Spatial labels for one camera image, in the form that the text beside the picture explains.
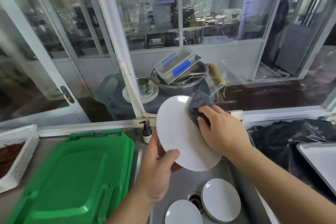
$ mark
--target bottle label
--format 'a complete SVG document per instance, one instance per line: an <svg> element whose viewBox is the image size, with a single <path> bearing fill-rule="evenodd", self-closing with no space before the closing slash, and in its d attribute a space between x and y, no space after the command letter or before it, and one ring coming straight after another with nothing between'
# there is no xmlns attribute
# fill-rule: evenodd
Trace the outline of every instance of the bottle label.
<svg viewBox="0 0 336 224"><path fill-rule="evenodd" d="M142 136L143 140L145 141L145 143L149 143L149 140L152 138L152 135L150 136Z"/></svg>

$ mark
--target plastic wrap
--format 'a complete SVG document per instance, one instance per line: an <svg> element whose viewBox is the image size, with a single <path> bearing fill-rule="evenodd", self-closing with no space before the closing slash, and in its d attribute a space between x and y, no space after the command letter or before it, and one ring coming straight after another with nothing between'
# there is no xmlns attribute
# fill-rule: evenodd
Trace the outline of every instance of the plastic wrap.
<svg viewBox="0 0 336 224"><path fill-rule="evenodd" d="M279 121L250 132L254 146L308 186L336 202L335 195L297 150L299 143L336 142L336 128L325 120Z"/></svg>

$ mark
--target white plastic box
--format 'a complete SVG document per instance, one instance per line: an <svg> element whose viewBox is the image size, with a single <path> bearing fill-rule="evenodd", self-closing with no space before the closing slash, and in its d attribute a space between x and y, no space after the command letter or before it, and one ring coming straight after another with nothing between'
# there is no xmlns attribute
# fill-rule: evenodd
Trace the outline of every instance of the white plastic box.
<svg viewBox="0 0 336 224"><path fill-rule="evenodd" d="M180 47L173 54L167 55L154 65L157 74L166 83L187 70L195 62L196 54L188 47Z"/></svg>
<svg viewBox="0 0 336 224"><path fill-rule="evenodd" d="M37 125L28 125L0 133L0 148L25 142L7 174L0 179L0 193L19 185L23 174L40 141Z"/></svg>

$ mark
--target soap dispenser bottle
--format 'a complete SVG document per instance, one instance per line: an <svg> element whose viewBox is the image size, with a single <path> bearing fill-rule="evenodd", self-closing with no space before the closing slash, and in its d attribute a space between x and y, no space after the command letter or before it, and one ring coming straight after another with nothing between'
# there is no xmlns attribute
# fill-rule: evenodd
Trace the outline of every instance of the soap dispenser bottle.
<svg viewBox="0 0 336 224"><path fill-rule="evenodd" d="M142 122L140 122L143 124L143 130L142 130L142 137L143 137L143 140L146 144L149 143L149 140L152 138L152 135L153 135L153 131L150 127L147 126L147 121L144 120Z"/></svg>

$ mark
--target sink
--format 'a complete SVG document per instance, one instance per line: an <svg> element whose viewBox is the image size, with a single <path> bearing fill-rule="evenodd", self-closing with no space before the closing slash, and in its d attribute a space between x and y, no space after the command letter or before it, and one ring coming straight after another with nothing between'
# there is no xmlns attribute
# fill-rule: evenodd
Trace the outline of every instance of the sink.
<svg viewBox="0 0 336 224"><path fill-rule="evenodd" d="M142 155L145 154L147 145L137 137L133 158L132 185L139 171ZM212 169L203 172L195 172L182 168L172 174L169 190L163 200L154 207L147 224L164 224L169 206L177 200L186 200L196 205L202 215L204 224L218 223L212 220L202 209L200 193L207 181L220 178L231 183L237 190L241 200L241 211L232 224L271 224L257 190L254 185L240 173L240 171L226 158Z"/></svg>

